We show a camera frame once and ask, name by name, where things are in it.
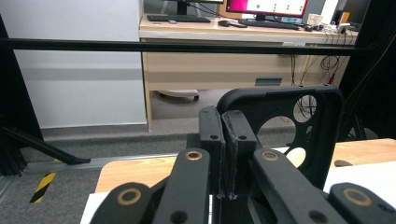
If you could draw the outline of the yellow black hazard tape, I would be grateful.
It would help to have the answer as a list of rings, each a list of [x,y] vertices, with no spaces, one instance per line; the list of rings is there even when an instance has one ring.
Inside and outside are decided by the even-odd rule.
[[[40,203],[43,200],[43,197],[55,176],[56,174],[54,172],[47,173],[43,176],[30,200],[31,203]]]

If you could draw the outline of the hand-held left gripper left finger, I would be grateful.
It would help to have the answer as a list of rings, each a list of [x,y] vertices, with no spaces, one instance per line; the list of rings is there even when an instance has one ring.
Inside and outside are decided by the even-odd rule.
[[[199,134],[201,148],[210,155],[210,193],[223,197],[221,188],[221,150],[225,143],[218,110],[207,106],[199,112]]]

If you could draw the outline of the office chair base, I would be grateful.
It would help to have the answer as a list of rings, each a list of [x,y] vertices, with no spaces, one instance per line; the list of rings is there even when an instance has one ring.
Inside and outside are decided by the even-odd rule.
[[[193,101],[196,102],[199,100],[198,90],[166,90],[159,91],[161,96],[171,96],[171,97],[192,97]]]

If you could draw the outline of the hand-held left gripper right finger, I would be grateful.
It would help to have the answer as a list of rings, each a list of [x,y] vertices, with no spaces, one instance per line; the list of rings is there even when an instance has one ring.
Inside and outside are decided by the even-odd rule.
[[[223,172],[226,195],[236,198],[248,192],[248,161],[256,149],[257,137],[241,111],[225,112],[221,118],[225,138]]]

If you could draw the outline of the black diagonal frame brace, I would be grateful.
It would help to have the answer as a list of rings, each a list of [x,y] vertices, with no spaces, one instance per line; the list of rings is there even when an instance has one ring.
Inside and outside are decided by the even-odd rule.
[[[2,127],[1,130],[4,131],[7,136],[17,140],[18,142],[23,143],[28,147],[32,147],[65,164],[75,165],[91,162],[91,159],[79,158],[72,154],[66,153],[59,148],[46,143],[44,140],[33,137],[32,135],[29,135],[28,133],[25,133],[19,129],[9,129],[7,127]]]

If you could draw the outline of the black keyboard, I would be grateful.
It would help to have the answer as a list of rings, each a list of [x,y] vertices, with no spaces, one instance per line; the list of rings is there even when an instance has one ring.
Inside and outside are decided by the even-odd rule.
[[[204,17],[193,15],[147,15],[148,21],[176,21],[176,22],[200,22],[210,23],[210,20]]]
[[[262,27],[262,28],[275,28],[275,29],[287,29],[287,30],[299,30],[300,28],[294,24],[280,23],[272,21],[255,21],[255,20],[238,20],[238,23],[246,26]]]

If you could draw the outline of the monitor with pink screen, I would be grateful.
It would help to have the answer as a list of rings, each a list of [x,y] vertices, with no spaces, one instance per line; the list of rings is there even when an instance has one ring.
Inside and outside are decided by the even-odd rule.
[[[308,0],[227,0],[226,11],[301,18],[307,3]]]

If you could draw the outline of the black curtain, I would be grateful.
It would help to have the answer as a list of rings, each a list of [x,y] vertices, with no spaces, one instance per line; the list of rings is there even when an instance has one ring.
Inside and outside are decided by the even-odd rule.
[[[369,129],[396,139],[396,0],[371,0],[355,46],[367,53],[350,57],[339,89],[346,98],[338,135],[363,138]]]
[[[45,143],[13,49],[0,47],[0,175],[20,175],[24,147]]]

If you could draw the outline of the wooden office desk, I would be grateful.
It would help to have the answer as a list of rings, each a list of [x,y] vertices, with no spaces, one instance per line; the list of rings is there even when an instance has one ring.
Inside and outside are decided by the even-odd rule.
[[[210,23],[148,21],[139,25],[142,42],[270,45],[287,47],[345,47],[356,32],[306,32],[261,27],[221,27]],[[253,55],[236,53],[144,52],[142,66],[148,126],[152,122],[151,94],[166,90],[220,90],[264,85],[338,85],[347,67],[345,56]]]

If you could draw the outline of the black horizontal frame bar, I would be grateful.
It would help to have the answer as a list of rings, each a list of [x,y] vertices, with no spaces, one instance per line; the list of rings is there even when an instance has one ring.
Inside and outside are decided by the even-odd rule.
[[[361,56],[378,52],[377,48],[356,47],[287,47],[245,46],[225,44],[125,42],[54,40],[0,37],[0,49],[68,50],[68,51],[139,51],[139,52],[192,52],[192,53],[240,53],[240,54],[297,54]]]

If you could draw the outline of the small white box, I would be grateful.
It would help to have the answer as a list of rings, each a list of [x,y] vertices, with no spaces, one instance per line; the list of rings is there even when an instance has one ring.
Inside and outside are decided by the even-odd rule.
[[[311,26],[318,26],[322,21],[322,16],[319,14],[310,13],[307,17],[307,24]]]

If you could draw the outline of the aluminium floor rail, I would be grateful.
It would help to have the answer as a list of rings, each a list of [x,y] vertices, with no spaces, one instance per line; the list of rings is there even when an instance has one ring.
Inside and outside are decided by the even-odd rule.
[[[61,161],[43,161],[28,163],[24,169],[25,174],[41,174],[41,173],[57,173],[68,172],[75,170],[96,170],[102,169],[105,165],[113,161],[137,161],[143,159],[166,159],[175,157],[176,153],[170,154],[152,154],[152,155],[138,155],[138,156],[122,156],[122,157],[107,157],[107,158],[93,158],[89,163],[81,164],[66,164]]]

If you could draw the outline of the black monitor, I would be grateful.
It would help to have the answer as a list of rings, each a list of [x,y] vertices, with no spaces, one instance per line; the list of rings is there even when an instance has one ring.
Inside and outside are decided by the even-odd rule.
[[[161,0],[161,14],[188,15],[189,9],[201,16],[203,13],[215,15],[218,6],[225,3],[225,0]]]

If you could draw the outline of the black phone case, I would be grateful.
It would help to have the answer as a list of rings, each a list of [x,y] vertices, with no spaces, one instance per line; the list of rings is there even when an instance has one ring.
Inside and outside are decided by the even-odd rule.
[[[316,108],[310,119],[299,121],[294,117],[294,107],[305,96],[316,100]],[[342,93],[330,85],[236,89],[225,93],[217,104],[221,114],[231,110],[241,111],[255,133],[269,119],[291,119],[296,134],[290,149],[305,149],[305,160],[299,170],[318,189],[323,189],[326,182],[343,107]]]

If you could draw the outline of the white cabinet panel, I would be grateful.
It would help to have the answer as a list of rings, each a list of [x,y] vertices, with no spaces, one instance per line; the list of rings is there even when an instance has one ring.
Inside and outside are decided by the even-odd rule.
[[[0,0],[11,38],[136,41],[142,0]],[[138,52],[19,50],[38,123],[62,128],[146,123]]]

